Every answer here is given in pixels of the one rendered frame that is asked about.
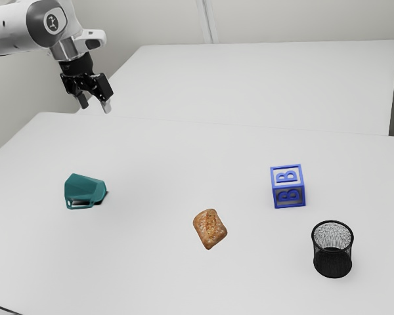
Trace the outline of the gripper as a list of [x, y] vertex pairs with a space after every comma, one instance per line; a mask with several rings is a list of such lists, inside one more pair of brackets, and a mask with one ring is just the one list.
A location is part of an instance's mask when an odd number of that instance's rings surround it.
[[104, 113], [111, 112], [110, 99], [114, 92], [103, 73], [93, 72], [93, 60], [89, 53], [70, 61], [60, 61], [58, 64], [62, 71], [60, 77], [66, 92], [77, 98], [81, 109], [89, 106], [83, 94], [83, 91], [87, 91], [99, 100]]

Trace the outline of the teal faceted mug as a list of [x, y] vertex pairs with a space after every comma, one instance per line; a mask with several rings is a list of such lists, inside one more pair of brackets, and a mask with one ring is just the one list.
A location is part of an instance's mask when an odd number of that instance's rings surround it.
[[68, 209], [88, 209], [101, 203], [108, 191], [103, 180], [72, 173], [64, 183]]

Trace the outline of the brown bread roll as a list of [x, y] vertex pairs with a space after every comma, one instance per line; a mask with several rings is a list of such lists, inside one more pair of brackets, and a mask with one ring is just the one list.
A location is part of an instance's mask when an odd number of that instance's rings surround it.
[[193, 219], [193, 227], [207, 250], [217, 245], [228, 234], [215, 209], [206, 209], [198, 213]]

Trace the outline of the blue letter block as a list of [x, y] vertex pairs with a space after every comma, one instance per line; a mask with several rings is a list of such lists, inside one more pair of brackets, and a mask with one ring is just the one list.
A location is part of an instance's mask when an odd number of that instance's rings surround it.
[[306, 206], [301, 164], [270, 167], [270, 175], [276, 209]]

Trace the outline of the black mesh pen holder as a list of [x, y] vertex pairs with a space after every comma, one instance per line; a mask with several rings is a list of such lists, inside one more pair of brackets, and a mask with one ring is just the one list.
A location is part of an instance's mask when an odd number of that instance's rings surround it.
[[326, 278], [342, 278], [352, 269], [352, 229], [338, 220], [325, 220], [313, 227], [313, 265]]

